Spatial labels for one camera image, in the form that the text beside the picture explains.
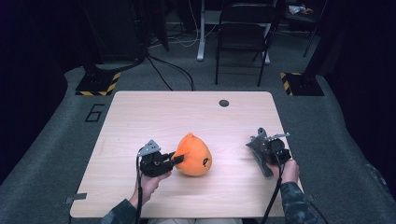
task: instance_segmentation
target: human hand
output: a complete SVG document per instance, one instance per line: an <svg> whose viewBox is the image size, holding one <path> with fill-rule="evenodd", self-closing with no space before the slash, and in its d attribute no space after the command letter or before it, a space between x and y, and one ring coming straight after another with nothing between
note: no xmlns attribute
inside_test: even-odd
<svg viewBox="0 0 396 224"><path fill-rule="evenodd" d="M274 177L279 178L279 167L267 163L268 168L274 173ZM283 168L282 184L286 182L298 182L298 175L300 173L297 161L290 159L281 166Z"/></svg>
<svg viewBox="0 0 396 224"><path fill-rule="evenodd" d="M163 175L159 175L156 177L149 177L146 175L142 175L142 180L141 180L141 186L143 189L142 205L145 204L151 198L151 194L154 193L156 188L158 188L158 186L160 185L160 181L168 178L171 174L172 174L172 172L169 171L168 173L165 173ZM134 187L134 194L132 195L131 199L129 200L129 202L135 208L137 208L137 204L139 202L138 188L139 188L138 183L136 183L135 187Z"/></svg>

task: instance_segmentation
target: wooden table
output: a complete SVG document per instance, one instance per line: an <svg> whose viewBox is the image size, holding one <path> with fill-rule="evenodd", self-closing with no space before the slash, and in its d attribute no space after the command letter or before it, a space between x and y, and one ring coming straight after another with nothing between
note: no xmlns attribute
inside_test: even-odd
<svg viewBox="0 0 396 224"><path fill-rule="evenodd" d="M229 105L219 105L220 100ZM70 214L103 217L132 196L139 148L153 139L162 154L170 153L192 132L211 151L211 169L191 177L175 168L145 204L142 217L262 217L276 180L263 176L246 147L260 127L269 135L284 132L269 92L119 91L78 189L87 198L74 201ZM280 194L270 216L284 216Z"/></svg>

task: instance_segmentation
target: orange object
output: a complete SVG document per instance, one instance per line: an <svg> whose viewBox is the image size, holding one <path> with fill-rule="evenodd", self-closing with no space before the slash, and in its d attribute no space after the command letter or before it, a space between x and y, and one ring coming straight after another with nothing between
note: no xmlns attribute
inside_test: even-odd
<svg viewBox="0 0 396 224"><path fill-rule="evenodd" d="M204 175L212 166L212 155L204 141L188 133L178 144L176 156L184 155L184 161L176 164L176 168L184 175Z"/></svg>

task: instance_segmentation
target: black curtain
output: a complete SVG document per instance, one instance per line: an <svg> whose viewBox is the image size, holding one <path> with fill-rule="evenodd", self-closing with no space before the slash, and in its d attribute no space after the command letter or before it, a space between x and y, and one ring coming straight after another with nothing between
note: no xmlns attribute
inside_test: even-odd
<svg viewBox="0 0 396 224"><path fill-rule="evenodd" d="M70 17L78 21L88 55L100 63L92 32L77 0L0 3L0 183L64 98L64 73L81 66L65 25Z"/></svg>
<svg viewBox="0 0 396 224"><path fill-rule="evenodd" d="M318 73L327 61L335 62L325 71L337 100L343 110L346 128L361 148L366 159L384 177L390 192L396 198L396 134L393 131L396 99L394 72L396 71L396 16L394 1L335 1L327 21L338 21L333 26L334 36L342 36L336 53L336 38L327 38L326 30L318 44L307 70ZM338 20L348 15L348 20Z"/></svg>

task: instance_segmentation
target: sleeve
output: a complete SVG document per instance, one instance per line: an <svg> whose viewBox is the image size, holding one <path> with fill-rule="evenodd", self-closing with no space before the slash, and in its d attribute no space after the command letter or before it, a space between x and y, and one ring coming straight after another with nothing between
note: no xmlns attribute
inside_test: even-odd
<svg viewBox="0 0 396 224"><path fill-rule="evenodd" d="M283 183L280 186L280 193L286 224L318 223L318 218L310 211L308 200L296 183Z"/></svg>
<svg viewBox="0 0 396 224"><path fill-rule="evenodd" d="M124 199L105 215L101 224L131 224L136 217L136 209Z"/></svg>

